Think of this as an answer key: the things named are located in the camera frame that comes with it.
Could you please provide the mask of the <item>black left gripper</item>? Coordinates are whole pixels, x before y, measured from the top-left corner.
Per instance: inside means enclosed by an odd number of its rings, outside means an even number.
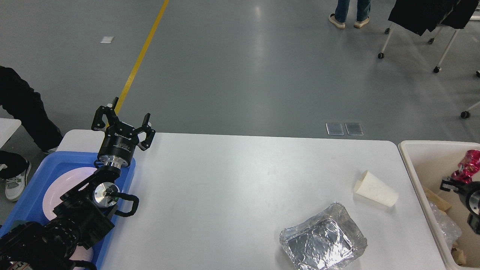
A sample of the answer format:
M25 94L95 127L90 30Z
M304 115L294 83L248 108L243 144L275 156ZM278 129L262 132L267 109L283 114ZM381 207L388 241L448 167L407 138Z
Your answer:
M134 151L138 146L145 151L151 147L156 130L149 124L151 114L146 113L139 128L124 127L115 113L119 97L115 97L111 106L100 106L91 123L91 130L105 133L99 149L97 159L106 164L115 164L117 167L129 167ZM145 133L144 140L140 141L139 134Z

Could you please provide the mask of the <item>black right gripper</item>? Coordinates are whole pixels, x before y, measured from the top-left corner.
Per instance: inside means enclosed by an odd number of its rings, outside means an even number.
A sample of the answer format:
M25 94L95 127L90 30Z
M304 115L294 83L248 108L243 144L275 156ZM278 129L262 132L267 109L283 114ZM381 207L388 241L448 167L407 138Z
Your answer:
M442 178L439 189L442 191L454 191L460 194L460 200L463 205L472 213L479 216L479 201L480 201L480 183L471 182L465 184L463 181L458 181L450 176Z

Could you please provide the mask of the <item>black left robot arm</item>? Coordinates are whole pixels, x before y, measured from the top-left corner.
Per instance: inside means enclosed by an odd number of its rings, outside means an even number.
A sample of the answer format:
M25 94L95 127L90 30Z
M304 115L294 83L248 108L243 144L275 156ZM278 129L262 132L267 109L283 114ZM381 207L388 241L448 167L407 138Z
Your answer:
M135 128L120 121L115 113L119 98L111 106L100 106L91 129L105 137L94 161L96 170L60 196L53 209L55 218L46 225L25 222L1 237L1 269L22 263L33 270L95 270L94 263L73 260L78 246L86 249L100 242L113 228L114 215L130 217L139 206L139 198L121 192L115 181L129 167L137 147L145 151L154 140L150 114Z

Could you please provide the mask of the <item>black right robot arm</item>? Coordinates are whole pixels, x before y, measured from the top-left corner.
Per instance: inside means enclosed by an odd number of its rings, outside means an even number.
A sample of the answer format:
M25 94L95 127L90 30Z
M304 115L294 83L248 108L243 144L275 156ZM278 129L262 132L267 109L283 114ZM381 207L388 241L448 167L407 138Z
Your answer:
M463 183L451 177L442 178L439 189L442 191L454 191L462 205L469 211L467 223L475 234L480 234L480 184L479 181Z

